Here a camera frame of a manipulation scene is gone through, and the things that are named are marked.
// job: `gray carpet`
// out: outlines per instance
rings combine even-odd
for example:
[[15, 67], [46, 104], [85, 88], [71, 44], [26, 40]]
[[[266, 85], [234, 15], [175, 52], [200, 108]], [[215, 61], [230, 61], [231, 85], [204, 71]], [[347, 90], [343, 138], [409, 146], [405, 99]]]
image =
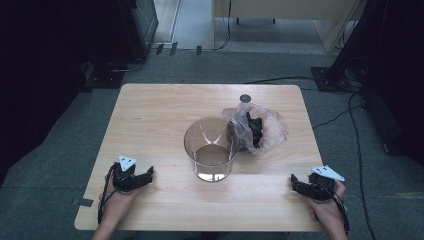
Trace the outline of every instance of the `gray carpet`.
[[[311, 66], [330, 66], [333, 55], [177, 51], [152, 52], [125, 83], [245, 83], [276, 77], [311, 77]], [[280, 80], [296, 84], [312, 126], [348, 109], [351, 94], [321, 93], [307, 79]], [[93, 231], [74, 227], [84, 194], [119, 90], [80, 93], [51, 130], [46, 141], [16, 163], [0, 189], [0, 239], [90, 239]], [[362, 104], [355, 96], [352, 106]], [[384, 153], [369, 113], [352, 110], [359, 132], [363, 184], [369, 221], [379, 240], [422, 239], [424, 226], [423, 166], [407, 157]], [[351, 223], [350, 239], [371, 239], [360, 192], [356, 136], [348, 113], [314, 129], [324, 164], [346, 178]], [[114, 239], [135, 236], [117, 232]], [[289, 239], [327, 239], [323, 233], [292, 233]]]

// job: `transparent cylindrical container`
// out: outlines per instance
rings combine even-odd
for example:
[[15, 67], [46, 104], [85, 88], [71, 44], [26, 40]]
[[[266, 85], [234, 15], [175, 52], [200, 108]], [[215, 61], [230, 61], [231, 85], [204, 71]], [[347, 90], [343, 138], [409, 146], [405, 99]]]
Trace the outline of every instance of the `transparent cylindrical container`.
[[206, 117], [187, 130], [184, 147], [194, 174], [204, 181], [218, 182], [231, 173], [240, 140], [230, 122]]

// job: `table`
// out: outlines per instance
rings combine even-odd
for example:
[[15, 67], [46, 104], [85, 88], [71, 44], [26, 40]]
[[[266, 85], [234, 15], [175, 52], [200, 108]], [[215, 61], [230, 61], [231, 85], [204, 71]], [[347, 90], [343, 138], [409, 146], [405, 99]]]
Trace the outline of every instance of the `table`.
[[[208, 183], [193, 173], [184, 134], [197, 119], [221, 116], [239, 96], [279, 112], [288, 139], [262, 157], [240, 152], [232, 173]], [[97, 227], [98, 195], [118, 155], [138, 159], [136, 174], [154, 166], [121, 230], [321, 231], [302, 196], [291, 190], [290, 174], [307, 182], [322, 166], [308, 113], [294, 85], [126, 84], [122, 87], [89, 179], [75, 227]]]
[[[228, 17], [230, 0], [212, 0], [212, 48], [215, 18]], [[346, 24], [357, 17], [361, 0], [231, 0], [231, 18], [314, 20], [326, 52], [332, 52]]]

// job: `hand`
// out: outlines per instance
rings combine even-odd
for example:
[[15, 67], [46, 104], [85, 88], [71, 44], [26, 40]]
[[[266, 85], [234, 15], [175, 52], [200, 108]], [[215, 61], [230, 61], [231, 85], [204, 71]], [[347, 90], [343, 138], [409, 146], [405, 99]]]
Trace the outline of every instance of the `hand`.
[[[343, 199], [346, 192], [346, 187], [338, 180], [335, 180], [337, 189], [336, 194]], [[332, 240], [345, 240], [347, 239], [343, 218], [333, 200], [316, 201], [311, 198], [306, 198], [309, 206], [311, 207], [311, 215], [319, 219], [323, 228], [327, 231]]]
[[[106, 193], [111, 193], [115, 190], [113, 186], [113, 171], [109, 178]], [[119, 191], [112, 194], [106, 201], [103, 208], [103, 219], [97, 227], [94, 233], [93, 240], [97, 239], [110, 239], [113, 232], [118, 227], [119, 223], [127, 215], [134, 199], [137, 197], [141, 188], [132, 190], [129, 193], [122, 194]]]

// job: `transparent plastic bag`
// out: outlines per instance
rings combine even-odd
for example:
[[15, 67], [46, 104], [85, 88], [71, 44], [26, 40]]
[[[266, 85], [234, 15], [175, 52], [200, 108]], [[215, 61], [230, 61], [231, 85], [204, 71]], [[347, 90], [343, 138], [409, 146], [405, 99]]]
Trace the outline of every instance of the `transparent plastic bag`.
[[[249, 127], [246, 114], [252, 119], [262, 118], [262, 134], [259, 148], [253, 144], [253, 132]], [[255, 156], [262, 156], [287, 139], [289, 134], [283, 117], [276, 111], [253, 103], [241, 102], [237, 108], [226, 108], [222, 117], [234, 125], [234, 131], [240, 138], [240, 149], [247, 148]]]

